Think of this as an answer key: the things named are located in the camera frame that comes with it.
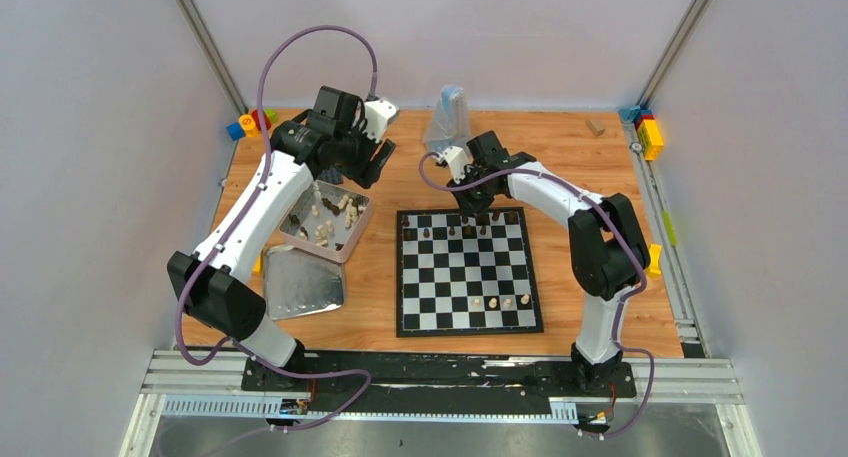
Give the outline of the black white chessboard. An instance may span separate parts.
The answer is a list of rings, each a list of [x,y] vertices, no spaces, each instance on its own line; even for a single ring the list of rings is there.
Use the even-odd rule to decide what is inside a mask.
[[[397,336],[543,332],[523,208],[400,210],[396,231]]]

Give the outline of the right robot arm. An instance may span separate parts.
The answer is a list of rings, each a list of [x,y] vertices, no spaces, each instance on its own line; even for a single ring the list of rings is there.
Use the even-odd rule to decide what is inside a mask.
[[[492,131],[446,147],[435,160],[449,170],[446,188],[462,213],[479,216],[503,195],[566,229],[572,273],[585,294],[571,350],[571,380],[584,394],[601,391],[626,351],[620,342],[622,319],[629,300],[645,290],[651,263],[631,200],[582,189],[535,157],[510,153]]]

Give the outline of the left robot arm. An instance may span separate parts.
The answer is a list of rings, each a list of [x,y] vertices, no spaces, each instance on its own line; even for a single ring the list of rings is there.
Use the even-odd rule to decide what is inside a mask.
[[[285,213],[324,170],[370,188],[395,145],[384,134],[399,108],[385,98],[360,97],[324,86],[315,104],[278,124],[269,154],[218,227],[193,252],[175,252],[167,271],[178,297],[175,323],[190,316],[265,360],[283,390],[298,388],[306,363],[298,342],[267,314],[248,285],[252,268]]]

